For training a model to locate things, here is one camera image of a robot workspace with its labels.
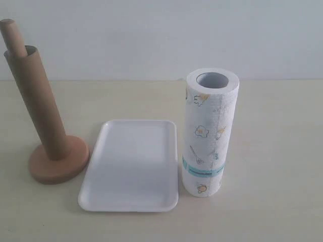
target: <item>white tray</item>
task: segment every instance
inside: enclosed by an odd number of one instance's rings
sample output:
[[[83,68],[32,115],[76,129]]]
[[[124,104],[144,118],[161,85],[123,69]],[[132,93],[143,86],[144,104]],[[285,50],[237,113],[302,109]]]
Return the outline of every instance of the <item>white tray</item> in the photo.
[[[87,211],[165,212],[178,201],[176,126],[112,120],[100,131],[79,205]]]

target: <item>empty cardboard tube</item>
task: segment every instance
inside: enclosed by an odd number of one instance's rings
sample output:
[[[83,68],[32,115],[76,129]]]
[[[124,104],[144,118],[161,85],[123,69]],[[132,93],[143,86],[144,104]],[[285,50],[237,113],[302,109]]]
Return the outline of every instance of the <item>empty cardboard tube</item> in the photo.
[[[42,145],[29,158],[29,171],[40,183],[57,184],[75,177],[89,159],[86,143],[67,136],[38,50],[23,46],[14,21],[0,21],[8,50],[6,60],[35,125]]]

